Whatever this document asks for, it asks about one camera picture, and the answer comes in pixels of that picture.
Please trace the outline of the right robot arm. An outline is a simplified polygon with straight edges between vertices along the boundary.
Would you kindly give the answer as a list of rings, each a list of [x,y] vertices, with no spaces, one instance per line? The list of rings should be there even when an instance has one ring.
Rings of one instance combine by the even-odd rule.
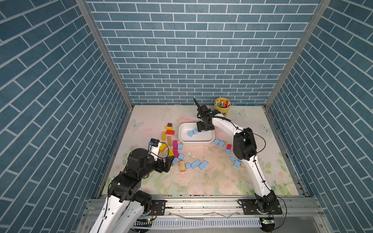
[[[197,105],[197,130],[213,131],[220,128],[233,137],[233,153],[246,167],[254,185],[254,195],[259,212],[270,213],[278,206],[275,192],[264,179],[264,173],[258,164],[255,133],[251,128],[242,128],[226,118],[220,111],[208,108],[205,104]]]

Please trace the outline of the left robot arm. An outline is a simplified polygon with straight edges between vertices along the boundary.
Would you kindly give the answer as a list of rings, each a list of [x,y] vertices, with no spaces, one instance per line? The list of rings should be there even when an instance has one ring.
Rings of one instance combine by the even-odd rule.
[[[127,233],[151,209],[152,196],[140,190],[151,172],[169,172],[174,156],[160,158],[146,149],[133,150],[124,170],[108,187],[107,198],[91,233]]]

